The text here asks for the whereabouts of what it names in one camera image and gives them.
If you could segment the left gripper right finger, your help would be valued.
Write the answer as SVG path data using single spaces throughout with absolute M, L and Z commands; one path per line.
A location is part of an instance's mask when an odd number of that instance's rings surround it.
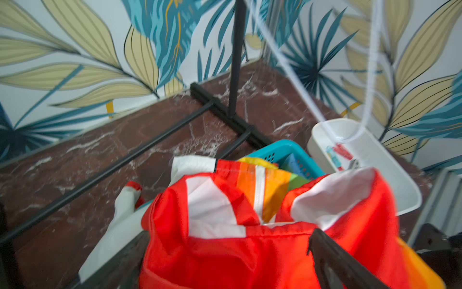
M 386 289 L 387 237 L 370 228 L 314 229 L 306 255 L 322 289 Z

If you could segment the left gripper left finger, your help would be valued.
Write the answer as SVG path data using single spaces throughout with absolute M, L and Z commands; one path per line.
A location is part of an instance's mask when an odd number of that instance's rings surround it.
M 86 281 L 75 278 L 68 289 L 137 289 L 150 237 L 141 232 Z

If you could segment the rainbow jacket red hood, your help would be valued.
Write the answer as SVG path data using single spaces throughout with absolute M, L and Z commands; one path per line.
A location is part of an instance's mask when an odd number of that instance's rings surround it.
M 148 231 L 142 289 L 317 289 L 307 250 L 319 229 L 391 289 L 445 287 L 399 237 L 393 193 L 374 168 L 307 181 L 258 158 L 187 155 L 151 204 L 141 191 L 131 181 L 119 193 L 81 281 Z

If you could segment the white clear clothespin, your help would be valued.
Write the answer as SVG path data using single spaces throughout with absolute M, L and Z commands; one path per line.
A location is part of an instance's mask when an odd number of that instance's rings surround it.
M 350 170 L 350 169 L 358 169 L 359 167 L 360 167 L 359 160 L 353 159 L 349 163 L 348 170 Z

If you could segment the teal clothespin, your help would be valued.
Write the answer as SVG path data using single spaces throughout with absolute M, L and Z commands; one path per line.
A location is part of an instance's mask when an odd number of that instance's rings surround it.
M 338 170 L 338 171 L 343 171 L 344 168 L 342 167 L 341 165 L 341 162 L 339 161 L 333 147 L 331 146 L 328 146 L 326 148 L 326 153 L 327 155 L 329 156 L 329 159 L 331 160 L 331 162 L 334 164 L 335 168 Z

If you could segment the white wire hanger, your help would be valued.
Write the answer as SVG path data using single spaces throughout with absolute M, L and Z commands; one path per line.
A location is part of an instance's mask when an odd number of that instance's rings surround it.
M 268 1 L 245 1 L 245 5 L 248 15 L 252 18 L 253 31 L 261 41 L 265 39 L 271 48 L 271 65 L 276 66 L 289 78 L 332 142 L 345 144 L 359 138 L 367 130 L 372 116 L 373 92 L 376 78 L 381 73 L 378 65 L 383 2 L 379 1 L 369 9 L 371 19 L 366 29 L 368 48 L 366 67 L 350 69 L 351 73 L 361 73 L 366 78 L 365 91 L 358 97 L 353 96 L 326 75 L 328 73 L 326 66 L 344 52 L 347 44 L 360 32 L 355 30 L 342 41 L 333 42 L 334 37 L 338 35 L 341 21 L 347 18 L 344 12 L 333 14 L 333 11 L 329 10 L 319 18 L 314 16 L 312 1 L 283 1 L 276 40 L 274 40 L 265 24 Z M 347 112 L 351 112 L 352 107 L 346 104 L 345 98 L 357 101 L 362 106 L 359 124 L 353 132 L 344 137 L 334 131 L 328 124 L 327 118 L 315 105 L 315 100 L 320 99 L 332 106 L 332 98 L 327 95 L 328 92 L 346 108 Z

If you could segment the rainbow striped jacket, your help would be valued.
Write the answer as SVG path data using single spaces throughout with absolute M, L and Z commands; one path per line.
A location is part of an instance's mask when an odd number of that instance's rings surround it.
M 317 175 L 311 172 L 306 167 L 304 167 L 301 161 L 296 159 L 294 154 L 289 154 L 287 157 L 283 158 L 283 160 L 279 163 L 275 161 L 274 154 L 271 154 L 269 157 L 263 158 L 243 157 L 239 159 L 239 162 L 259 165 L 269 169 L 281 169 L 283 171 L 287 171 L 292 174 L 301 176 L 310 181 L 317 178 Z

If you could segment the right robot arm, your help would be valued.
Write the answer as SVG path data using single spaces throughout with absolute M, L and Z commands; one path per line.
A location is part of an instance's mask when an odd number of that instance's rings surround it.
M 462 287 L 462 234 L 448 237 L 430 223 L 422 225 L 413 249 L 448 289 Z

